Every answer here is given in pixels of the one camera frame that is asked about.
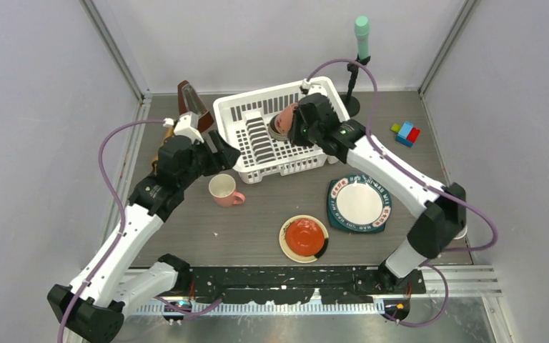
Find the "large pink mug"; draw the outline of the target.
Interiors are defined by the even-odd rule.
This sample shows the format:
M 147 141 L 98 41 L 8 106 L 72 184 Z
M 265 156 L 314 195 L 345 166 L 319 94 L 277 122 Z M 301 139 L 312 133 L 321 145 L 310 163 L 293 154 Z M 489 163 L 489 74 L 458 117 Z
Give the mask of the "large pink mug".
M 234 178 L 228 174 L 219 174 L 212 177 L 208 183 L 208 190 L 221 207 L 244 204 L 246 200 L 245 195 L 237 191 Z

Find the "small pink cup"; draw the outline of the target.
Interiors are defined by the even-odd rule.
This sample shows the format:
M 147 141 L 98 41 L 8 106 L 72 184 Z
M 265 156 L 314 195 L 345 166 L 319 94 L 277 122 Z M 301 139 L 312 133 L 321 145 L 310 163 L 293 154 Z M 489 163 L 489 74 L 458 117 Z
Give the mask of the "small pink cup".
M 278 134 L 287 134 L 291 127 L 294 119 L 294 110 L 297 108 L 297 103 L 292 103 L 289 106 L 285 107 L 275 118 L 274 118 L 274 130 Z

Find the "white plastic dish rack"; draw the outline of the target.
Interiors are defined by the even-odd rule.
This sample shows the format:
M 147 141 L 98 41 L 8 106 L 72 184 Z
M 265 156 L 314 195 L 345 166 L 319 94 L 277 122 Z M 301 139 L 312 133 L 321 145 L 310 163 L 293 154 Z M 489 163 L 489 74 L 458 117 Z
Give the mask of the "white plastic dish rack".
M 246 184 L 256 184 L 272 174 L 286 176 L 334 164 L 318 146 L 295 146 L 286 129 L 278 127 L 277 115 L 305 97 L 301 81 L 280 84 L 219 98 L 213 117 L 219 135 L 241 153 L 234 170 Z

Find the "black patterned ceramic bowl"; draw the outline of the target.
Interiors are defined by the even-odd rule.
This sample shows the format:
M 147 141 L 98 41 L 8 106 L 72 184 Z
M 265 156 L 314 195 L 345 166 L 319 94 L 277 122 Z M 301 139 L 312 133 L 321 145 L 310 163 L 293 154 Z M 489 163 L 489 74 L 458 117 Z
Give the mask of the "black patterned ceramic bowl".
M 269 135 L 277 141 L 288 141 L 289 131 L 292 128 L 293 114 L 282 112 L 273 116 L 268 124 Z

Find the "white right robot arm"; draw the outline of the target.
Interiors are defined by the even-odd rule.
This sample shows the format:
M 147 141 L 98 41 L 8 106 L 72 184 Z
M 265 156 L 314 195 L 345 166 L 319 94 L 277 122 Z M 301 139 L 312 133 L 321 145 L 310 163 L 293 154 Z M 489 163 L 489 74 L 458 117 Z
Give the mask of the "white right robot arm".
M 287 108 L 287 136 L 296 146 L 318 146 L 329 156 L 379 182 L 416 218 L 403 243 L 377 270 L 380 286 L 398 293 L 408 275 L 438 255 L 466 226 L 465 189 L 445 186 L 405 163 L 354 119 L 341 120 L 322 94 L 310 94 Z

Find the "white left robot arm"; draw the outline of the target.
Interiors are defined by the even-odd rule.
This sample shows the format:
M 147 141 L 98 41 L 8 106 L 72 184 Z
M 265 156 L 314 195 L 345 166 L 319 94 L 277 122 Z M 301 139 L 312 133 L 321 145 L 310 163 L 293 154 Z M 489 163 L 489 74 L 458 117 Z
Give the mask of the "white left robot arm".
M 190 265 L 165 254 L 147 271 L 122 278 L 142 247 L 184 201 L 200 177 L 232 169 L 241 156 L 217 132 L 210 143 L 174 135 L 159 148 L 151 173 L 141 180 L 123 208 L 122 222 L 97 255 L 69 285 L 54 285 L 47 296 L 56 318 L 88 342 L 112 342 L 131 312 L 170 292 L 185 294 L 192 283 Z

